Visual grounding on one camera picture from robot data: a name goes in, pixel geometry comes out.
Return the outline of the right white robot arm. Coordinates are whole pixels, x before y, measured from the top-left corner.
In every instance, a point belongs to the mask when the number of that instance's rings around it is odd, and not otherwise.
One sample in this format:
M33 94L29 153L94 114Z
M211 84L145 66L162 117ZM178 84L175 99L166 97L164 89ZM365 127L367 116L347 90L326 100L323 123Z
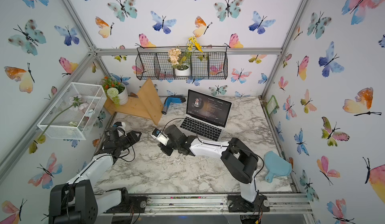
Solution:
M270 211L269 202L257 188L256 177L265 164L259 168L263 159L248 148L240 139L216 142L204 140L198 135L186 136L178 127L171 125L164 131L154 129L151 136L159 142L158 147L167 156L174 151L189 156L204 156L219 159L231 176L238 181L240 195L227 197L228 210L231 213L266 213Z

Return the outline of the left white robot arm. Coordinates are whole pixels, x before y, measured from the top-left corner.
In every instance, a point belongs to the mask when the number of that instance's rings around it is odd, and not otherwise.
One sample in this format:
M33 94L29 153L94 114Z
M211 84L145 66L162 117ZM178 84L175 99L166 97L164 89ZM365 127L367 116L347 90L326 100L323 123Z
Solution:
M75 177L50 192L48 222L50 224L94 224L97 218L123 203L125 188L95 195L94 186L123 151L140 141L139 131L126 132L124 122L116 122L103 133L98 154Z

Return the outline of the silver laptop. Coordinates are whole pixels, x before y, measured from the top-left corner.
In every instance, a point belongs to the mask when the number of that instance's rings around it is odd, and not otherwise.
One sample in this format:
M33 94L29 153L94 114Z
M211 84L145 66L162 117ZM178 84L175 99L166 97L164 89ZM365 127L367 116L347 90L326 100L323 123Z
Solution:
M220 141L227 125L232 102L189 90L186 114L179 129L187 136Z

